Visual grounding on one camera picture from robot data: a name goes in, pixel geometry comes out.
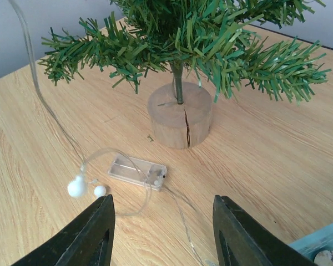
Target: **white ball light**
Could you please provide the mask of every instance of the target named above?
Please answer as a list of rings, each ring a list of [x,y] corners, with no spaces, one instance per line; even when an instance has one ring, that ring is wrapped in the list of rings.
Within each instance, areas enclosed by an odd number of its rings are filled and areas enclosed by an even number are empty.
[[[73,198],[79,198],[83,196],[88,190],[88,184],[85,182],[83,176],[76,176],[75,180],[69,183],[68,193]]]
[[[94,190],[96,198],[103,197],[106,195],[106,188],[104,186],[97,186]]]

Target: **light blue box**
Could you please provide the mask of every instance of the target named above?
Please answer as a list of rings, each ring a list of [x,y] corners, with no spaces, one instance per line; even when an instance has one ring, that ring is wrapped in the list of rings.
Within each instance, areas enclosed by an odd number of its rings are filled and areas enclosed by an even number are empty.
[[[333,223],[304,238],[289,244],[291,248],[301,253],[311,261],[322,250],[333,251]]]

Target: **artificial pine needle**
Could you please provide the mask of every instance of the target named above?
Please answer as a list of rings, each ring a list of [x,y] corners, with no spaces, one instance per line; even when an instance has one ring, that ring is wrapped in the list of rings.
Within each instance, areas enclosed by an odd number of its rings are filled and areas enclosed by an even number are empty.
[[[319,42],[303,47],[295,38],[264,48],[255,32],[244,26],[259,21],[279,27],[304,22],[304,12],[313,10],[303,0],[112,0],[126,15],[117,27],[114,13],[104,20],[104,35],[95,19],[80,19],[86,37],[57,35],[43,38],[51,51],[39,62],[52,82],[71,81],[81,76],[78,69],[98,66],[101,71],[115,67],[110,77],[119,76],[134,84],[138,92],[140,77],[148,70],[167,71],[168,64],[183,62],[190,71],[203,72],[220,93],[234,96],[241,81],[266,92],[270,99],[308,101],[314,95],[310,85],[327,81],[330,69],[314,64],[325,56],[313,55]]]

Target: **tree trunk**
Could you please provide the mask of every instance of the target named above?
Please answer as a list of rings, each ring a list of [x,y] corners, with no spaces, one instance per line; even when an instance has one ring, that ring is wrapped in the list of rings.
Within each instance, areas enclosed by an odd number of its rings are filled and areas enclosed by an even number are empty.
[[[178,104],[183,104],[184,98],[183,98],[182,78],[183,78],[184,63],[180,62],[176,64],[170,64],[170,67],[175,79],[176,100],[178,101]]]

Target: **wooden tree stand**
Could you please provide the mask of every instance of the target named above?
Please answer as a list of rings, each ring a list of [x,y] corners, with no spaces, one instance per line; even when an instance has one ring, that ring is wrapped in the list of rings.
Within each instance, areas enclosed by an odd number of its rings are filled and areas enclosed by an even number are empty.
[[[196,84],[183,83],[184,103],[176,102],[172,84],[151,94],[148,113],[154,137],[167,147],[194,147],[208,136],[211,125],[211,95]]]

